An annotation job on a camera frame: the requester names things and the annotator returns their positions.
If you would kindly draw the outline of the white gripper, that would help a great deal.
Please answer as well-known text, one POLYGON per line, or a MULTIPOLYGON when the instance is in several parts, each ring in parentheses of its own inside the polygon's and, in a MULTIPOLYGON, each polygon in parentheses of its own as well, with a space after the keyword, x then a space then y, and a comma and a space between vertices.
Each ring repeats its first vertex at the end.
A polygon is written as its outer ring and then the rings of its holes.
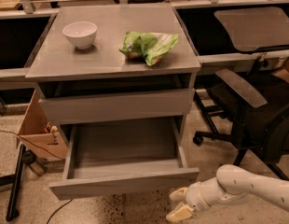
POLYGON ((170 194, 172 201, 184 201, 179 203, 167 216, 171 222, 179 222, 191 218, 195 211, 206 211, 214 205, 236 205, 244 203, 248 194, 244 192, 230 193, 223 188, 217 179, 211 178, 207 181, 196 182, 188 188, 180 188, 170 194))

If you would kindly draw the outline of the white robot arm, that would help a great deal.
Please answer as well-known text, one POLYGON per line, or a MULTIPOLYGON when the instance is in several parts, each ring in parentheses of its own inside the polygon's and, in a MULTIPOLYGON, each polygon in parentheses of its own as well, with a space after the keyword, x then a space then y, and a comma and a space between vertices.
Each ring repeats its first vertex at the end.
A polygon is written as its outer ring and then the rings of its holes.
POLYGON ((238 166, 225 164, 216 171, 215 177, 172 192, 170 199, 178 204, 166 219, 175 223, 217 204, 244 203, 249 194, 289 212, 289 181, 256 175, 238 166))

